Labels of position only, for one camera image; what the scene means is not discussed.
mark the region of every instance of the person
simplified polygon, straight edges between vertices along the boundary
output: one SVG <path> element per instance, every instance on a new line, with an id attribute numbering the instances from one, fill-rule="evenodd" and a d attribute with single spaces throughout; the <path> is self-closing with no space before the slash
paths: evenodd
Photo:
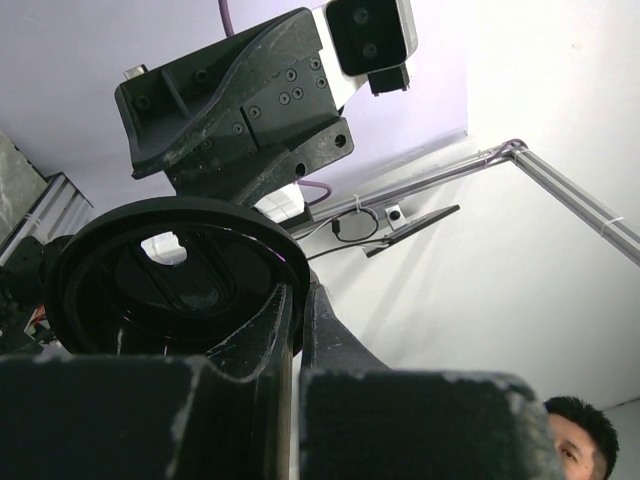
<path id="1" fill-rule="evenodd" d="M 607 480 L 619 446 L 604 413 L 576 397 L 554 397 L 544 406 L 567 480 Z"/>

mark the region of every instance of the white ceiling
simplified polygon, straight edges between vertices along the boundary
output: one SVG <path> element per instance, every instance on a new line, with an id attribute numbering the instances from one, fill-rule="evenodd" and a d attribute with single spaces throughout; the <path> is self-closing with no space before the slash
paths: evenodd
<path id="1" fill-rule="evenodd" d="M 472 140 L 388 178 L 520 137 L 640 231 L 640 3 L 453 5 L 468 13 Z M 509 371 L 542 398 L 600 407 L 640 395 L 640 269 L 512 165 L 407 207 L 455 203 L 371 260 L 349 250 L 312 263 L 354 333 L 397 367 Z"/>
<path id="2" fill-rule="evenodd" d="M 318 0 L 231 0 L 240 31 Z M 102 212 L 172 194 L 163 175 L 134 182 L 113 99 L 123 72 L 160 66 L 222 40 L 214 0 L 0 0 L 0 129 L 45 174 L 64 171 Z M 413 3 L 422 48 L 411 91 L 346 106 L 356 143 L 348 159 L 314 176 L 349 189 L 372 169 L 467 126 L 466 61 L 457 12 Z"/>

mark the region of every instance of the forehead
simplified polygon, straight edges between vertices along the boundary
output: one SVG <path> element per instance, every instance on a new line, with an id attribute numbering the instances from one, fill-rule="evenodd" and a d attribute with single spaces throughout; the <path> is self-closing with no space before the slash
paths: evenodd
<path id="1" fill-rule="evenodd" d="M 584 448 L 587 453 L 595 451 L 596 446 L 591 436 L 577 424 L 556 414 L 549 415 L 549 421 L 556 441 L 570 441 L 580 449 Z"/>

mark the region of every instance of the white wall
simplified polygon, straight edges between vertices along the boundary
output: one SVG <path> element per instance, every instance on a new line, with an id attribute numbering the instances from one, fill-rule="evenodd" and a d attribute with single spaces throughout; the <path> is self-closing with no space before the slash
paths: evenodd
<path id="1" fill-rule="evenodd" d="M 466 11 L 472 141 L 421 167 L 520 137 L 640 225 L 640 3 L 487 0 Z M 511 165 L 407 208 L 454 203 L 459 213 L 374 259 L 354 249 L 313 262 L 354 333 L 396 367 L 506 370 L 543 398 L 600 407 L 638 396 L 640 269 Z M 305 248 L 330 245 L 326 233 Z"/>
<path id="2" fill-rule="evenodd" d="M 611 480 L 635 480 L 640 472 L 640 401 L 607 412 L 618 431 L 620 453 Z"/>

